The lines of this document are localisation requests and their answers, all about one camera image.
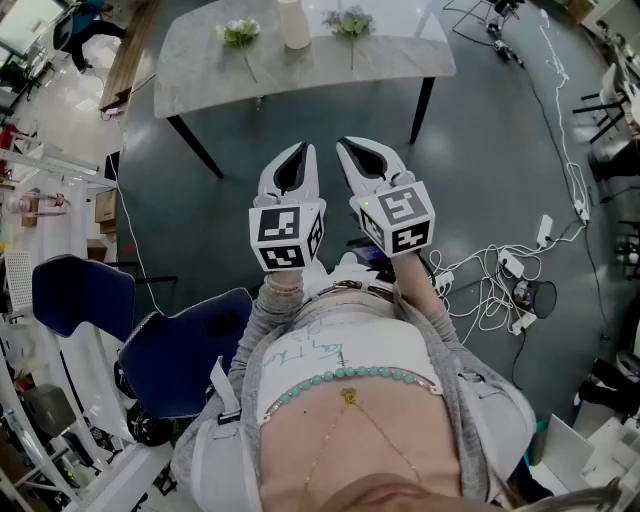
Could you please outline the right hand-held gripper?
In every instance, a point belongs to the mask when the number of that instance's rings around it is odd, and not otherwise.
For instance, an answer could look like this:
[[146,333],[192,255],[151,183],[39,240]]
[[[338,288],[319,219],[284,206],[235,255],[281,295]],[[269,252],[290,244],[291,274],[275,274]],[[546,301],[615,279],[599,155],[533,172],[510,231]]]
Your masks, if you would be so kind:
[[363,137],[344,137],[336,143],[336,152],[353,193],[349,204],[360,229],[386,256],[432,243],[435,210],[426,187],[405,171],[391,147]]

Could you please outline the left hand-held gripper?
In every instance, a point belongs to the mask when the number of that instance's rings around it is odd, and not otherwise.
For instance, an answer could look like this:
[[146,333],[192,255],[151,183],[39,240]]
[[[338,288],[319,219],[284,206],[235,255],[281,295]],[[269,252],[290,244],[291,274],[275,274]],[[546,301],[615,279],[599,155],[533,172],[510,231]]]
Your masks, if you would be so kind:
[[[287,193],[293,198],[284,198]],[[315,259],[325,233],[316,149],[298,142],[262,171],[249,209],[250,245],[265,272],[302,270]]]

